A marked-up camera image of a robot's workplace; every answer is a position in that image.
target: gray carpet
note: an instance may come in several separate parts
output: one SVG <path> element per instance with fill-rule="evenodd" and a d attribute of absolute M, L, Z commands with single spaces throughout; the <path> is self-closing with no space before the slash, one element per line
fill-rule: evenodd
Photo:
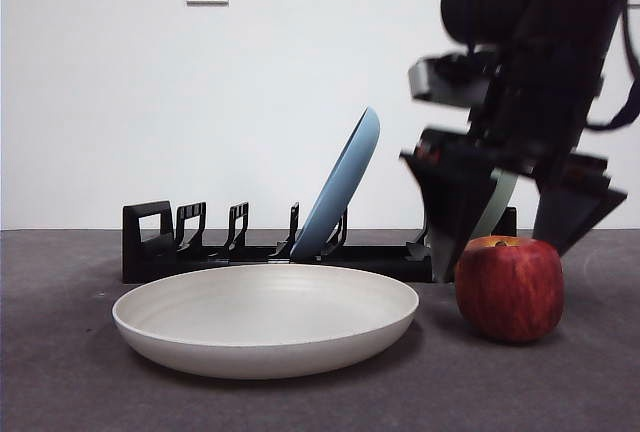
<path fill-rule="evenodd" d="M 122 341 L 119 232 L 3 232 L 1 247 L 3 431 L 640 430 L 640 231 L 592 232 L 567 254 L 563 319 L 533 345 L 478 337 L 452 286 L 416 284 L 416 319 L 387 351 L 268 382 L 173 372 Z"/>

